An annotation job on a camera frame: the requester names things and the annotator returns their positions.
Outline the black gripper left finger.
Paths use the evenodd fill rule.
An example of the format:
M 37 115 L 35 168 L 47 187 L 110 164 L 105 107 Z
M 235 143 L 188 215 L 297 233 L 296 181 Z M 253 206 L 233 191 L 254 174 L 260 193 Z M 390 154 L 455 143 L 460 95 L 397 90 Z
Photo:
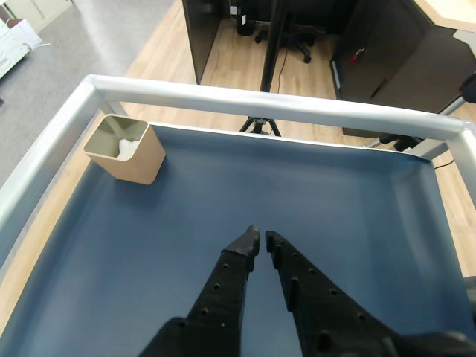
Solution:
M 188 315 L 166 322 L 140 355 L 239 356 L 246 285 L 259 250 L 259 228 L 251 225 L 222 250 Z

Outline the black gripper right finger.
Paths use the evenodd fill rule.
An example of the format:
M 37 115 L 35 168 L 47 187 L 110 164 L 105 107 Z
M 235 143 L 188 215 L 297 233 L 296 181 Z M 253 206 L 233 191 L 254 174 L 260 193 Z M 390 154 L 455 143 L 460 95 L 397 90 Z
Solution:
M 303 356 L 397 356 L 390 328 L 338 288 L 287 239 L 266 231 L 270 253 L 293 314 Z

